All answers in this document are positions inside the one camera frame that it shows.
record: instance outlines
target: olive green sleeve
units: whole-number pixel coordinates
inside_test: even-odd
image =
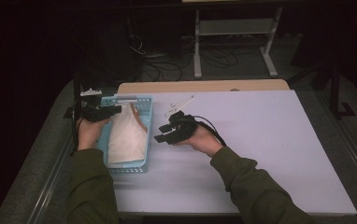
[[[256,161],[240,158],[231,148],[223,147],[210,164],[220,173],[245,223],[315,223],[267,171],[255,168]]]
[[[103,152],[99,149],[86,149],[74,154],[67,223],[119,223],[113,180],[103,164]]]

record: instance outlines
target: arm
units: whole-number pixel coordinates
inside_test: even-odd
[[[210,164],[220,173],[245,223],[314,223],[267,171],[255,168],[256,161],[240,158],[206,129],[199,126],[179,145],[190,145],[212,158]]]
[[[119,223],[113,180],[103,163],[103,152],[95,149],[107,120],[79,125],[79,151],[69,181],[67,223]]]

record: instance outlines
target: table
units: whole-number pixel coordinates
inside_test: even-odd
[[[169,102],[194,95],[183,111],[212,120],[228,145],[240,156],[257,160],[258,168],[267,170],[301,209],[311,215],[356,214],[295,92],[284,81],[127,83],[118,93],[153,97],[154,135],[167,122],[163,114]],[[237,214],[202,153],[151,139],[149,162],[146,174],[114,175],[120,212]]]

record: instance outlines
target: blue basket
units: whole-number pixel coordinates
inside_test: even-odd
[[[146,173],[148,170],[148,155],[151,139],[152,124],[152,98],[150,96],[105,96],[102,98],[101,106],[117,105],[122,103],[132,103],[139,112],[139,117],[147,127],[147,144],[144,160],[128,161],[114,164],[107,164],[108,158],[108,139],[111,132],[112,122],[103,127],[102,134],[97,143],[97,147],[104,152],[104,163],[112,174],[138,174]]]

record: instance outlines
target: white tabletop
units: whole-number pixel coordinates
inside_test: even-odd
[[[189,98],[185,114],[209,119],[239,156],[259,162],[310,214],[356,214],[294,91],[145,93],[153,97],[152,136],[170,103]],[[210,158],[150,139],[146,174],[114,175],[120,212],[237,214]]]

